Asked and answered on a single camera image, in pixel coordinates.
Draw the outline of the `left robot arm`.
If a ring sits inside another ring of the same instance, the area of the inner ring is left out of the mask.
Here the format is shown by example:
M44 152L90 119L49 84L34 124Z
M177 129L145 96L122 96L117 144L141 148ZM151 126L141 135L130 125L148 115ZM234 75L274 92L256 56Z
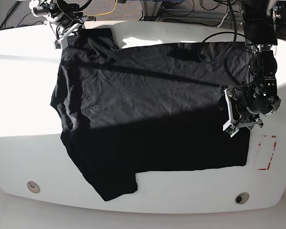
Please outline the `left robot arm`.
M249 83L238 83L224 88L228 121L223 131L234 136L241 128L263 126L260 115L271 115L278 110L281 99L277 94L277 62L272 50L277 45L272 9L268 0L240 1L242 26L246 46L252 50Z

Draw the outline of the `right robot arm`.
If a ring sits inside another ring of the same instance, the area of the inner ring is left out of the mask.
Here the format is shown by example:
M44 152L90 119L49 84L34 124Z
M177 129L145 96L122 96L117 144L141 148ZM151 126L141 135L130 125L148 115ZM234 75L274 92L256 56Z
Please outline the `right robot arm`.
M64 0L31 0L31 13L35 17L44 17L53 32L56 41L60 40L73 25L83 25L83 13L79 4L67 3Z

